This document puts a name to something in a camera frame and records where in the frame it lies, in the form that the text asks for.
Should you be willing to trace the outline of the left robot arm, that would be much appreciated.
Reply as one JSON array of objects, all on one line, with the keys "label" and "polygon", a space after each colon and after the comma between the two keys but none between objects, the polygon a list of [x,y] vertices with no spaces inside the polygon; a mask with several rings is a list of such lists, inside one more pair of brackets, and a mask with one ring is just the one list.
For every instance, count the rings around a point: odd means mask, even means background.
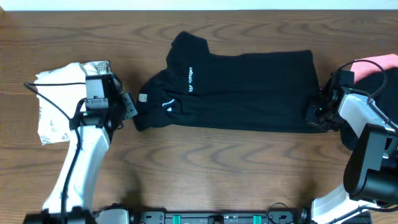
[{"label": "left robot arm", "polygon": [[126,208],[92,209],[101,162],[114,132],[136,115],[134,103],[116,75],[87,75],[84,84],[86,97],[67,118],[72,136],[57,183],[41,212],[26,215],[24,223],[130,223],[134,218]]}]

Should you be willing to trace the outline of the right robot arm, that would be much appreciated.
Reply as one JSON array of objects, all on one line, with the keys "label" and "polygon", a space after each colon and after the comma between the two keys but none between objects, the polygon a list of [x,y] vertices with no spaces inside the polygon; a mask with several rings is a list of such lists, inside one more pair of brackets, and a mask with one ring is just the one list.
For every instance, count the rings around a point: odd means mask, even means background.
[{"label": "right robot arm", "polygon": [[306,120],[339,131],[352,153],[343,183],[304,208],[297,223],[371,223],[371,212],[397,211],[397,69],[355,83],[353,72],[332,73]]}]

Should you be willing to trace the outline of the black t-shirt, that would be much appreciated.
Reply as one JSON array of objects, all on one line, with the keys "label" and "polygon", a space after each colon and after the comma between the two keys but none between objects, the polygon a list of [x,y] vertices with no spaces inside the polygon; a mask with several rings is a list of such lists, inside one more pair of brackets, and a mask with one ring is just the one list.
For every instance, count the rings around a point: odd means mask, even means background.
[{"label": "black t-shirt", "polygon": [[138,131],[171,124],[280,133],[315,133],[305,122],[319,97],[310,50],[215,55],[201,37],[181,32],[167,66],[140,89]]}]

